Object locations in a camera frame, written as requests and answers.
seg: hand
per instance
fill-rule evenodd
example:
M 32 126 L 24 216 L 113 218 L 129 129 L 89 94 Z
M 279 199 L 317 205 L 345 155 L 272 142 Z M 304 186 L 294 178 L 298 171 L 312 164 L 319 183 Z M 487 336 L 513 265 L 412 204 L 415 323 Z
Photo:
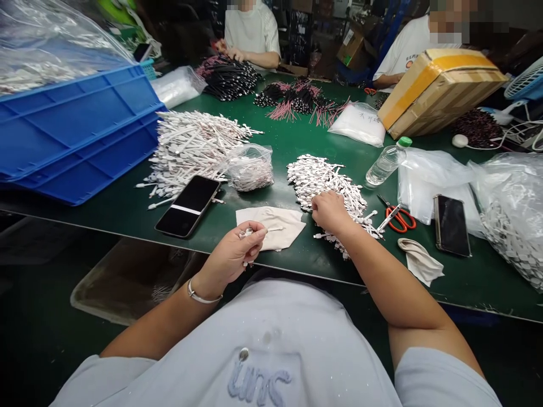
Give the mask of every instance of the hand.
M 227 52 L 228 54 L 228 57 L 230 59 L 234 59 L 236 61 L 239 61 L 239 62 L 243 62 L 245 60 L 247 60 L 247 53 L 244 52 L 244 51 L 241 51 L 240 49 L 238 48 L 230 48 Z
M 315 196 L 311 201 L 311 207 L 315 222 L 324 230 L 335 235 L 343 228 L 355 224 L 345 209 L 343 196 L 332 190 L 321 192 Z
M 248 227 L 253 233 L 240 239 L 239 232 Z M 245 267 L 258 257 L 268 229 L 262 223 L 248 221 L 228 232 L 209 255 L 204 267 L 192 278 L 192 289 L 206 300 L 218 298 L 228 283 L 235 281 Z
M 227 49 L 226 40 L 224 38 L 221 40 L 218 40 L 215 43 L 215 48 L 217 48 L 217 51 L 219 51 L 221 54 L 226 54 L 226 49 Z
M 403 76 L 405 75 L 406 73 L 397 73 L 396 75 L 393 75 L 393 78 L 394 78 L 394 83 L 398 83 L 400 82 L 400 80 L 403 78 Z

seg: smartphone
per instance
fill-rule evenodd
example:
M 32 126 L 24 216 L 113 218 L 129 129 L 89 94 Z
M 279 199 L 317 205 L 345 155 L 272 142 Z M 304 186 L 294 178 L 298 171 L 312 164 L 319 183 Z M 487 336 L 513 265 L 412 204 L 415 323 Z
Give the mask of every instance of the smartphone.
M 160 218 L 155 230 L 186 239 L 196 228 L 220 187 L 219 181 L 195 175 Z
M 436 195 L 434 211 L 437 248 L 443 252 L 471 257 L 464 202 Z
M 149 58 L 152 50 L 153 47 L 151 47 L 149 44 L 140 44 L 133 53 L 134 59 L 136 62 L 143 62 Z

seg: worker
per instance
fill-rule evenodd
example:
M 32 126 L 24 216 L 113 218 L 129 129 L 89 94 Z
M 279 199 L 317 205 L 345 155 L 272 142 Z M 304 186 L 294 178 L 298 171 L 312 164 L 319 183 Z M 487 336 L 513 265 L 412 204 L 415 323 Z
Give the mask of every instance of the worker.
M 225 38 L 217 49 L 239 62 L 249 61 L 257 68 L 274 70 L 281 62 L 277 22 L 262 0 L 238 0 L 229 6 L 225 18 Z
M 373 87 L 391 93 L 403 75 L 413 65 L 420 53 L 432 48 L 460 48 L 458 44 L 443 44 L 437 41 L 439 32 L 444 32 L 446 24 L 438 24 L 438 12 L 411 20 L 398 34 L 386 53 L 385 59 L 373 75 Z
M 266 228 L 245 222 L 189 283 L 87 358 L 52 406 L 500 406 L 452 320 L 343 197 L 323 192 L 312 206 L 389 324 L 395 388 L 343 306 L 295 274 L 256 281 L 263 269 L 211 315 L 262 247 Z

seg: plastic water bottle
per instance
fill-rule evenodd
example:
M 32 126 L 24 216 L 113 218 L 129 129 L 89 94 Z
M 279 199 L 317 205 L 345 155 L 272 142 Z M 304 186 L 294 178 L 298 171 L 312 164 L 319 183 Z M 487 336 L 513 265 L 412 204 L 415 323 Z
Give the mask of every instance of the plastic water bottle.
M 386 147 L 366 173 L 367 187 L 375 188 L 385 182 L 390 174 L 406 160 L 406 148 L 411 143 L 413 142 L 409 137 L 401 137 L 396 145 Z

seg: blue plastic crate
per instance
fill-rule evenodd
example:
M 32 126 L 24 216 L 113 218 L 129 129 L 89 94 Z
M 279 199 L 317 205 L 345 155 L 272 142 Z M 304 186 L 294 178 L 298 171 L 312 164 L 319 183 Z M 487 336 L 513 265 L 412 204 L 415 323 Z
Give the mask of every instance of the blue plastic crate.
M 153 64 L 154 59 L 152 58 L 149 58 L 148 60 L 140 63 L 143 71 L 147 75 L 147 79 L 149 80 L 155 80 L 157 78 L 157 73 L 154 71 Z
M 155 112 L 135 119 L 25 178 L 3 183 L 2 188 L 23 187 L 68 205 L 81 205 L 153 153 L 158 144 L 157 119 Z
M 0 97 L 0 179 L 21 179 L 160 106 L 140 65 Z

